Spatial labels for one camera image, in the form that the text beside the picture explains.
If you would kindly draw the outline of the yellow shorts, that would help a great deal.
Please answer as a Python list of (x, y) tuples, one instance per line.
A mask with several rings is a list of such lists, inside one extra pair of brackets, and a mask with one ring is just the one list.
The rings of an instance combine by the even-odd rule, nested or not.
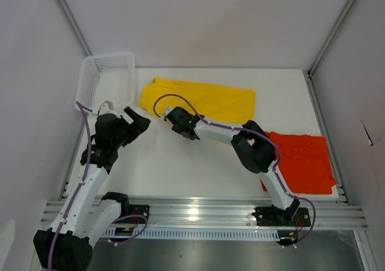
[(254, 119), (256, 93), (250, 89), (154, 78), (144, 87), (139, 106), (163, 120), (167, 107), (181, 107), (213, 121), (243, 125)]

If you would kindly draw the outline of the orange shorts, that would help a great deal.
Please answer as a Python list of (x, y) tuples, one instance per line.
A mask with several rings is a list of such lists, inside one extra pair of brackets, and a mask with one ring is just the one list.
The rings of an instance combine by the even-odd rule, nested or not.
[(331, 195), (337, 184), (324, 136), (285, 135), (268, 132), (282, 153), (279, 168), (290, 191), (296, 194)]

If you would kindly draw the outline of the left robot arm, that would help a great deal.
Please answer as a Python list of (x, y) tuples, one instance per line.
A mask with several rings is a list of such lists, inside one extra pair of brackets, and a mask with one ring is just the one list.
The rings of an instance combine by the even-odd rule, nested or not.
[(81, 156), (77, 182), (66, 202), (46, 230), (38, 230), (33, 238), (35, 251), (46, 270), (87, 270), (93, 248), (111, 224), (133, 219), (135, 225), (147, 225), (148, 217), (133, 213), (126, 194), (106, 193), (98, 209), (90, 208), (97, 192), (108, 178), (125, 147), (144, 133), (150, 120), (130, 107), (124, 112), (132, 119), (125, 120), (112, 112), (99, 114), (95, 132), (85, 123), (87, 146)]

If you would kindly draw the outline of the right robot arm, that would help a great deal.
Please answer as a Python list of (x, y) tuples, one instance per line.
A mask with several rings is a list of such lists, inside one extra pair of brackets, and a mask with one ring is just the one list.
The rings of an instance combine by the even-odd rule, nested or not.
[(295, 220), (300, 202), (290, 193), (279, 170), (281, 153), (259, 125), (249, 120), (243, 125), (222, 123), (191, 114), (181, 107), (168, 107), (164, 120), (183, 137), (211, 139), (233, 147), (238, 159), (248, 171), (258, 174), (273, 205), (275, 219), (282, 225)]

